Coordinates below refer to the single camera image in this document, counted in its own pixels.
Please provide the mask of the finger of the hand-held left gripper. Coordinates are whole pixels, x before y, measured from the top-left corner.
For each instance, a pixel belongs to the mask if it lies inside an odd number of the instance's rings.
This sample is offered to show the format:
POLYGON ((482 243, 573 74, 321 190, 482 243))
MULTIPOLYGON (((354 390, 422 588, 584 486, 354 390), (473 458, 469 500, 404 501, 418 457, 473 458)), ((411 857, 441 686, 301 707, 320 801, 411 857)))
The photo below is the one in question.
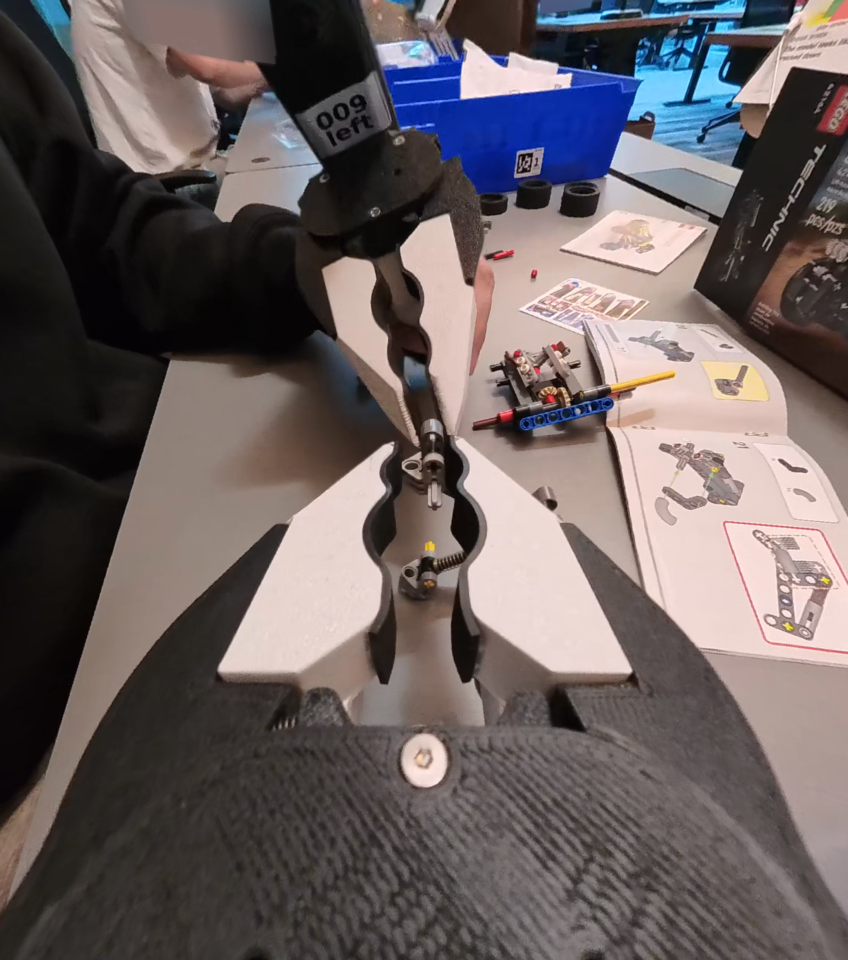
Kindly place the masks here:
POLYGON ((466 282, 449 216, 420 222, 401 246, 405 271, 421 298, 419 326, 429 347, 426 371, 445 430, 461 433, 475 327, 475 295, 466 282))
POLYGON ((416 429, 404 388, 389 358, 389 336, 374 318, 377 282, 368 260, 344 257, 325 266, 322 278, 334 322, 335 340, 383 414, 412 445, 416 429))

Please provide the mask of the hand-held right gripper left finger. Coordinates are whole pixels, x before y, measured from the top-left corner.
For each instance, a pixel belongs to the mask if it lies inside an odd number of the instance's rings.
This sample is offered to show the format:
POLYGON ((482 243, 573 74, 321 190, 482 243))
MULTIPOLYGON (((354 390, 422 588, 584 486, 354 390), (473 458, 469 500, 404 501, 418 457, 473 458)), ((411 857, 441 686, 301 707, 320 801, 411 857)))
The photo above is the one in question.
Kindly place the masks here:
POLYGON ((277 550, 220 661, 229 682, 362 690, 396 656, 393 574, 401 456, 383 444, 277 529, 277 550))

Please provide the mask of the toy car chassis assembly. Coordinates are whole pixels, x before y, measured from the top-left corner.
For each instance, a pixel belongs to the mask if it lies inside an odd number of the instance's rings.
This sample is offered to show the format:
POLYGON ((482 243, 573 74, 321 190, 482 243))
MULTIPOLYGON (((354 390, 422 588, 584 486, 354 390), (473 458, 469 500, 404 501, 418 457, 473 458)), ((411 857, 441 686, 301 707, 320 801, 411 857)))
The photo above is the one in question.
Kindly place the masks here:
POLYGON ((616 402, 636 389, 676 377, 674 370, 640 376, 596 387, 583 386, 577 371, 581 362, 570 358, 564 342, 545 344, 537 351, 506 352, 490 372, 500 375, 499 387, 512 392, 515 404, 498 414, 473 422, 474 430, 511 429, 531 433, 598 414, 607 414, 616 402))

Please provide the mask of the grey toy connector assembly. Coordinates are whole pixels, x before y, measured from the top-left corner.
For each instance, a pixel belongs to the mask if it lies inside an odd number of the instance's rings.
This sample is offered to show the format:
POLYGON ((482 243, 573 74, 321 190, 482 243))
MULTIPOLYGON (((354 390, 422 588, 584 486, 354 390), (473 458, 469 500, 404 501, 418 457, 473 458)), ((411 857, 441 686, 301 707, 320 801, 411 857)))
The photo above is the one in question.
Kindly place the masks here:
POLYGON ((416 452, 403 458, 401 467, 406 481, 426 498, 432 511, 442 508, 445 489, 445 432, 435 417, 424 420, 418 435, 416 452))

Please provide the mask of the person's left forearm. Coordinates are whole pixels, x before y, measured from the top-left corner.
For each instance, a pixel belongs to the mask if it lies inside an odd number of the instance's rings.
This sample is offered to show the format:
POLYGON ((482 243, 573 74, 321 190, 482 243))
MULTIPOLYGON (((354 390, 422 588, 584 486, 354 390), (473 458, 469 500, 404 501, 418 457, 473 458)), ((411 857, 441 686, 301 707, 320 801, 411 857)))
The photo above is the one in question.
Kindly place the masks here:
POLYGON ((90 335, 139 354, 278 354, 321 324, 301 290, 297 214, 250 204, 229 222, 90 150, 102 175, 94 266, 81 311, 90 335))

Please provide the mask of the toy set box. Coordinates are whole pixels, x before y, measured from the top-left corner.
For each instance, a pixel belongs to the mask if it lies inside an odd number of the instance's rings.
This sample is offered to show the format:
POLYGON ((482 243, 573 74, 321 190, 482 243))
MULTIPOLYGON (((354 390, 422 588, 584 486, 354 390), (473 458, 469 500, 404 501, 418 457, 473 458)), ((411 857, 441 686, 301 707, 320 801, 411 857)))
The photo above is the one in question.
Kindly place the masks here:
POLYGON ((848 400, 848 74, 790 71, 694 287, 848 400))

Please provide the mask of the person's left hand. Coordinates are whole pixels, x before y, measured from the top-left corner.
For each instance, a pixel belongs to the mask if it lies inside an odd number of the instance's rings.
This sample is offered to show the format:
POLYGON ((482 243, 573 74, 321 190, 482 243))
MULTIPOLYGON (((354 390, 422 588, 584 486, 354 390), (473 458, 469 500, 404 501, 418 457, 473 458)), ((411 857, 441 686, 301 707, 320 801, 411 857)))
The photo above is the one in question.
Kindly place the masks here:
POLYGON ((478 260, 473 283, 475 317, 469 363, 470 376, 473 376, 476 371, 481 350, 486 342, 494 288, 495 274, 491 263, 481 257, 478 260))

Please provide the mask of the sticker sheet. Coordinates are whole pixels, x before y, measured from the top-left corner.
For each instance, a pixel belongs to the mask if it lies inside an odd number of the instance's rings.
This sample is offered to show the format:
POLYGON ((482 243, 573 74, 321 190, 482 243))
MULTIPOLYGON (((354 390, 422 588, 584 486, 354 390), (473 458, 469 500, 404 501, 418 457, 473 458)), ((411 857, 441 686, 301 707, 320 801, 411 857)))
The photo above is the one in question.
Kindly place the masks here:
POLYGON ((538 294, 520 308, 526 316, 566 330, 585 332, 590 321, 632 319, 647 306, 646 298, 621 293, 577 278, 568 278, 538 294))

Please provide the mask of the open instruction booklet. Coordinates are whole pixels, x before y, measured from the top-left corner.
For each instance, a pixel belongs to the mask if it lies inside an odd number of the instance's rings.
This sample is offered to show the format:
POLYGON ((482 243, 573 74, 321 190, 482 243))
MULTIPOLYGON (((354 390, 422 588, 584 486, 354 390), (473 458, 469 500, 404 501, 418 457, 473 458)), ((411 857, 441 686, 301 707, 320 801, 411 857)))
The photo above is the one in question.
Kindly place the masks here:
POLYGON ((848 515, 776 374, 710 324, 586 322, 646 593, 701 650, 848 667, 848 515))

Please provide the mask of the crumpled white paper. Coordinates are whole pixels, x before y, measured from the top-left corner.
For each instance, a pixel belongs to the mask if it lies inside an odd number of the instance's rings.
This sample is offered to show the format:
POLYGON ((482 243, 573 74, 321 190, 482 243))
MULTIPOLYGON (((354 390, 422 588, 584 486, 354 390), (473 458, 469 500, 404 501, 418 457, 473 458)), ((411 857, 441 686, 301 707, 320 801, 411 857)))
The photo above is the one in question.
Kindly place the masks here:
POLYGON ((468 39, 463 42, 463 54, 459 92, 461 100, 566 90, 572 85, 571 75, 560 73, 558 66, 550 61, 511 53, 506 64, 501 65, 468 39))

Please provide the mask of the small closed instruction booklet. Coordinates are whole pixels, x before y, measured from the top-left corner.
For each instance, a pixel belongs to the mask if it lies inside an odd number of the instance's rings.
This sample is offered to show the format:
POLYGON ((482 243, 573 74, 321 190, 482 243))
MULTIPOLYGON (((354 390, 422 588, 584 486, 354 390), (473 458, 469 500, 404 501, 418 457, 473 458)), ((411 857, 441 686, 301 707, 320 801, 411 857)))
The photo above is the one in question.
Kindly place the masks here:
POLYGON ((659 275, 706 233, 703 223, 615 210, 559 249, 569 255, 659 275))

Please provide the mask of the dark office desk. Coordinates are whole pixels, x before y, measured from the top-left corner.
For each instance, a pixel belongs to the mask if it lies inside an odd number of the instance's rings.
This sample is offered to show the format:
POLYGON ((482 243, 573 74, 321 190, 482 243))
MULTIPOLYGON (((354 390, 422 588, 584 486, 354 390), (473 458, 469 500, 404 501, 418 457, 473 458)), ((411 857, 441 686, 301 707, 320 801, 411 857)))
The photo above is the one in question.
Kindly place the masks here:
POLYGON ((728 22, 749 26, 785 23, 793 2, 541 2, 535 24, 535 40, 567 46, 566 37, 576 34, 623 32, 629 38, 664 35, 691 26, 695 29, 694 52, 713 26, 728 22))

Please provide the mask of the person's black sweater torso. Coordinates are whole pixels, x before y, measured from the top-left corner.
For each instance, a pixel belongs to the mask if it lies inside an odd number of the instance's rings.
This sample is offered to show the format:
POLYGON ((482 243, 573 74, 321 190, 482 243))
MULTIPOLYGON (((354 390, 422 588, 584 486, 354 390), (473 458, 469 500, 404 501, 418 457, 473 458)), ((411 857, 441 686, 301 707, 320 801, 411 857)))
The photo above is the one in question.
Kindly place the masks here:
POLYGON ((140 178, 105 159, 0 11, 0 810, 57 733, 165 378, 92 336, 140 178))

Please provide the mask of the office chair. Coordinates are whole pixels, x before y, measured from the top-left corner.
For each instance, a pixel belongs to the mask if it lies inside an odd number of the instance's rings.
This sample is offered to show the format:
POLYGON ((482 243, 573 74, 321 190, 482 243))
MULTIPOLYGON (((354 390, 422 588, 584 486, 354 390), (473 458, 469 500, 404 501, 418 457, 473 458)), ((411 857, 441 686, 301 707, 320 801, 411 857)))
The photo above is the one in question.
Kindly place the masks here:
MULTIPOLYGON (((777 43, 778 41, 774 38, 769 42, 762 41, 761 43, 751 40, 744 42, 731 41, 729 33, 711 33, 709 38, 704 41, 707 50, 713 45, 728 49, 729 52, 725 55, 718 69, 718 80, 738 89, 743 88, 777 43)), ((706 142, 707 136, 718 128, 730 126, 734 123, 740 125, 740 121, 740 107, 721 114, 708 121, 701 128, 695 142, 702 145, 706 142)))

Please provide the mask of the printed paper sheet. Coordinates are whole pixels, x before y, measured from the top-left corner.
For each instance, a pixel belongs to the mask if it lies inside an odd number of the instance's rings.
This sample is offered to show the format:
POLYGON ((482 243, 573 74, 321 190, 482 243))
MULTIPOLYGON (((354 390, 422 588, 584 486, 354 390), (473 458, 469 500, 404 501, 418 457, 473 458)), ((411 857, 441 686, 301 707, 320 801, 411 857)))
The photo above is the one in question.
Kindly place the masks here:
POLYGON ((848 1, 807 2, 735 103, 772 106, 796 67, 848 74, 848 1))

